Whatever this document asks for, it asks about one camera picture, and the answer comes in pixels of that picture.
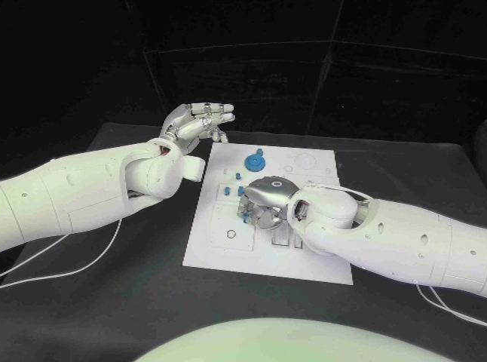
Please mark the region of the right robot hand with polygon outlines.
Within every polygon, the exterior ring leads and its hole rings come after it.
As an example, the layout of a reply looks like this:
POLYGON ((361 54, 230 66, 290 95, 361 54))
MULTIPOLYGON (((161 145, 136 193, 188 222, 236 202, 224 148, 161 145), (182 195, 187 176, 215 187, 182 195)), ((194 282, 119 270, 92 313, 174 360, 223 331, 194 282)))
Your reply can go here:
POLYGON ((236 216, 262 230, 276 229, 286 220, 287 204, 299 187, 285 178, 264 176, 243 188, 236 216))

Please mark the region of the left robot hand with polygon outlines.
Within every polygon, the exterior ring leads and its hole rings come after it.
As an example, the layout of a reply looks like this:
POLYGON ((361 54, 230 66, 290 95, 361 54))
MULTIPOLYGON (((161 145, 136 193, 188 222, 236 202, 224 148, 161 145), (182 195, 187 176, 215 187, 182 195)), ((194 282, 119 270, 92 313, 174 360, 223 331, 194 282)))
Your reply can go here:
POLYGON ((159 138, 190 141, 218 131, 218 125, 234 120, 228 103, 184 103, 166 115, 159 138))

